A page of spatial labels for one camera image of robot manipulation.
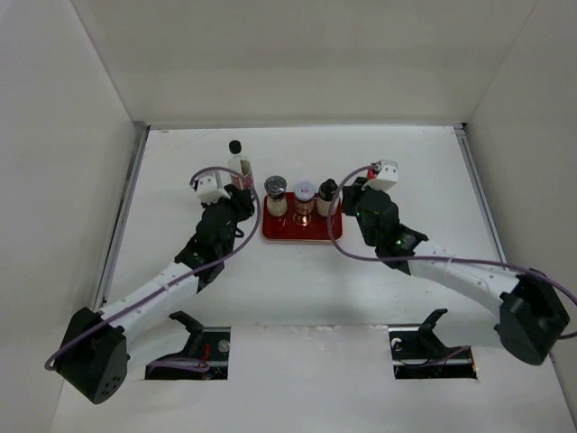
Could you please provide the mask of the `black-cap grinder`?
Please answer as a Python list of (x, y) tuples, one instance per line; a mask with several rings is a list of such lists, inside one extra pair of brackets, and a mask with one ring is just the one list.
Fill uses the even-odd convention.
[(327, 179), (322, 182), (316, 194), (316, 210), (321, 217), (328, 217), (330, 203), (337, 191), (338, 184), (334, 179)]

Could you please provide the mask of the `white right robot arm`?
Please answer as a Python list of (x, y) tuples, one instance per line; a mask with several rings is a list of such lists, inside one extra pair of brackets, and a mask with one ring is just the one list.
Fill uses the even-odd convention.
[(568, 338), (570, 316), (559, 283), (522, 266), (455, 257), (427, 235), (401, 223), (398, 206), (373, 179), (341, 184), (342, 211), (354, 217), (371, 260), (407, 276), (433, 281), (492, 313), (502, 347), (518, 360), (540, 365), (554, 345)]

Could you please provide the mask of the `soy sauce glass bottle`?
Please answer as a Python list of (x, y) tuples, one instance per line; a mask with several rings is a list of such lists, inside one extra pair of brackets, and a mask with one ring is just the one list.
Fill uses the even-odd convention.
[(252, 166), (249, 159), (243, 155), (242, 144), (238, 140), (232, 140), (228, 144), (229, 152), (232, 157), (229, 160), (229, 169), (231, 181), (239, 190), (253, 189)]

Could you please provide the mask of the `clear-cap salt grinder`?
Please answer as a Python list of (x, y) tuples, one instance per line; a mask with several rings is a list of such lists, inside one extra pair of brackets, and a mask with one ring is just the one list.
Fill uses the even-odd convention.
[(266, 208), (273, 217), (283, 217), (287, 210), (287, 182), (280, 175), (269, 176), (264, 181)]

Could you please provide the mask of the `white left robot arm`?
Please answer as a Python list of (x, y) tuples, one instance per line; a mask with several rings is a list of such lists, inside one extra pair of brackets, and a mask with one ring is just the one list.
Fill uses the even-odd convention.
[(237, 239), (251, 236), (239, 225), (260, 214), (248, 189), (229, 184), (224, 196), (203, 206), (196, 232), (159, 275), (116, 303), (98, 311), (79, 309), (70, 319), (60, 348), (45, 362), (94, 404), (111, 398), (128, 373), (133, 344), (140, 335), (167, 318), (185, 328), (171, 338), (171, 348), (182, 359), (193, 359), (202, 349), (200, 325), (182, 309), (224, 270), (226, 260), (241, 250)]

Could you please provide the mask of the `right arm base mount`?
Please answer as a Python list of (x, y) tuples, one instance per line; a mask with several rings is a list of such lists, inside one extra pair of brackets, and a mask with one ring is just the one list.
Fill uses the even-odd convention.
[(447, 346), (435, 334), (448, 309), (435, 309), (423, 322), (389, 327), (393, 374), (397, 380), (477, 379), (472, 350)]

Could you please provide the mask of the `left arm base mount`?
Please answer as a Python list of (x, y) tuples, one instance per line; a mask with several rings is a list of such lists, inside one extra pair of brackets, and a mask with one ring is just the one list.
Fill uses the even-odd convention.
[(169, 315), (188, 333), (179, 350), (168, 352), (145, 366), (147, 381), (219, 381), (229, 372), (232, 329), (205, 327), (189, 314), (178, 311)]

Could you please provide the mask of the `white-lid spice jar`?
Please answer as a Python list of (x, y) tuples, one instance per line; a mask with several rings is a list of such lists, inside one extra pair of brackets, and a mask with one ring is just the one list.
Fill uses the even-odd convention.
[(316, 190), (308, 181), (300, 181), (294, 188), (294, 220), (299, 226), (307, 226), (311, 222), (315, 210)]

